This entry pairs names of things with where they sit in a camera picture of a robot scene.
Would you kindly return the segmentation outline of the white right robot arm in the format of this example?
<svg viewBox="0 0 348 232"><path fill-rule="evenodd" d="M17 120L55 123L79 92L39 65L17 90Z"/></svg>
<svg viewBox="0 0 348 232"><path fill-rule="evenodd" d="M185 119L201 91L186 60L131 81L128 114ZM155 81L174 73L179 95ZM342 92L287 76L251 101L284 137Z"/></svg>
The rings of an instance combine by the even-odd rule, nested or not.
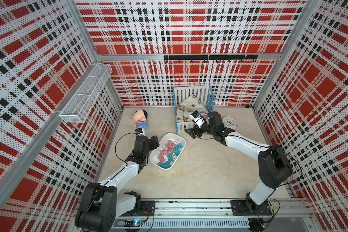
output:
<svg viewBox="0 0 348 232"><path fill-rule="evenodd" d="M259 182L246 194L246 206L249 211L256 211L265 204L277 188L292 174L293 168L286 152L279 145L266 145L246 138L232 128L225 127L218 112L210 112L207 118L194 111L190 115L193 128L185 129L193 139L208 134L227 147L234 148L253 158L258 164Z"/></svg>

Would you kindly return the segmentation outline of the white plastic storage box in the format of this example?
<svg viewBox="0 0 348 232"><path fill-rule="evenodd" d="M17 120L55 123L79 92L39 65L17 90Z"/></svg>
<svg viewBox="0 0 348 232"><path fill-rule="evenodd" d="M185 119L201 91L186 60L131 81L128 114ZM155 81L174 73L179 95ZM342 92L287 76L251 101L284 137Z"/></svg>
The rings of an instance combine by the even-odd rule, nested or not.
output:
<svg viewBox="0 0 348 232"><path fill-rule="evenodd" d="M156 167L171 170L186 146L186 141L174 133L167 133L159 142L159 147L151 152L149 161Z"/></svg>

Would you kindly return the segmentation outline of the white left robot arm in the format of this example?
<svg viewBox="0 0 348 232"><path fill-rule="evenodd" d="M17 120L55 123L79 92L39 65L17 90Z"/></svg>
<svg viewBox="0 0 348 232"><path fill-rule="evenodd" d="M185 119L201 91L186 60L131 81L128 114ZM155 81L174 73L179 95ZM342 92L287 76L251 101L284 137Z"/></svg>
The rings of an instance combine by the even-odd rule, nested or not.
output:
<svg viewBox="0 0 348 232"><path fill-rule="evenodd" d="M138 135L134 149L115 173L100 183L89 183L82 196L74 224L84 232L107 232L117 217L128 213L137 215L142 210L141 195L125 192L122 188L148 164L151 151L159 147L157 136Z"/></svg>

